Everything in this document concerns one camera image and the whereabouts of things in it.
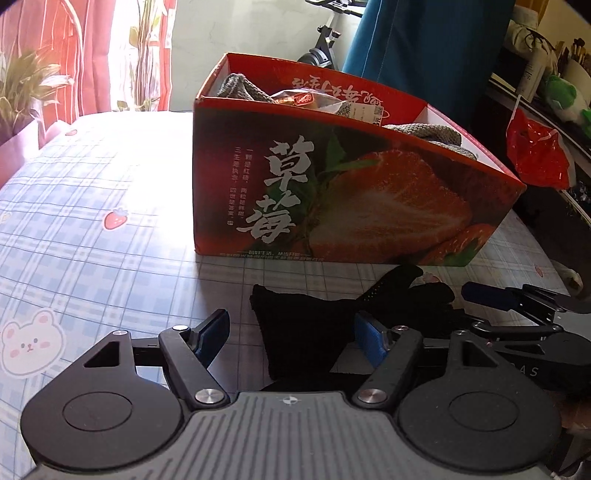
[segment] strawberry box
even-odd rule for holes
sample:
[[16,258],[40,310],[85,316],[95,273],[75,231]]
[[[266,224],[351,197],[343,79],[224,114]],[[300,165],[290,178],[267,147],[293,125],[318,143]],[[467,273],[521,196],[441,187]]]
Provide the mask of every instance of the strawberry box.
[[[478,160],[378,124],[217,98],[229,73],[243,73],[270,95],[307,87],[375,105],[382,125],[451,126]],[[292,61],[225,55],[197,95],[193,123],[200,255],[463,266],[525,190],[423,100]]]

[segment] knitted gray cloth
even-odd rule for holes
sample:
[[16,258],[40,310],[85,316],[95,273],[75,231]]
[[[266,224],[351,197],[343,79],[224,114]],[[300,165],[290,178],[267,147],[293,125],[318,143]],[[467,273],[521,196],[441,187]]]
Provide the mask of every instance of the knitted gray cloth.
[[413,135],[422,138],[440,147],[447,148],[454,152],[464,155],[471,160],[477,160],[474,153],[470,150],[462,148],[462,136],[460,132],[456,132],[453,128],[445,125],[430,125],[430,124],[406,124],[406,125],[384,125],[384,128],[396,130],[403,134]]
[[249,81],[242,73],[231,73],[228,75],[223,81],[217,96],[273,103],[273,99],[270,96]]

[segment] blue gripper pad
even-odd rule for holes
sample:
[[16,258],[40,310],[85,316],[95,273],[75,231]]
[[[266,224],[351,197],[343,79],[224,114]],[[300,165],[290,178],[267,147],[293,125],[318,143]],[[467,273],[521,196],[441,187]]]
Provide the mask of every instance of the blue gripper pad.
[[207,368],[230,337],[230,315],[218,309],[199,325],[199,340],[195,356]]
[[386,327],[367,312],[355,314],[354,325],[357,346],[363,351],[372,367],[377,368],[388,354],[382,339],[382,332],[386,331]]

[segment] bear print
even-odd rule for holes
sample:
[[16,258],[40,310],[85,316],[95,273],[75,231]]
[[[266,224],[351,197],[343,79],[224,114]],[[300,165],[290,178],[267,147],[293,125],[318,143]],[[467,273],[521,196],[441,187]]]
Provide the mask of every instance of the bear print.
[[2,329],[2,369],[25,378],[47,370],[61,357],[66,336],[49,309],[39,310],[31,323],[7,323]]

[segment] exercise bike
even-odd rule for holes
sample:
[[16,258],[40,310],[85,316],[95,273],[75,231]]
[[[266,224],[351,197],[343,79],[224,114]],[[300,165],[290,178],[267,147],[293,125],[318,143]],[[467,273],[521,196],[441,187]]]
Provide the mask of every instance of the exercise bike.
[[335,30],[337,22],[342,14],[361,18],[363,13],[352,8],[365,8],[368,0],[306,0],[306,2],[328,8],[332,13],[328,22],[318,27],[320,36],[314,48],[304,53],[298,61],[316,67],[338,70],[333,52],[335,41],[340,37],[340,33]]

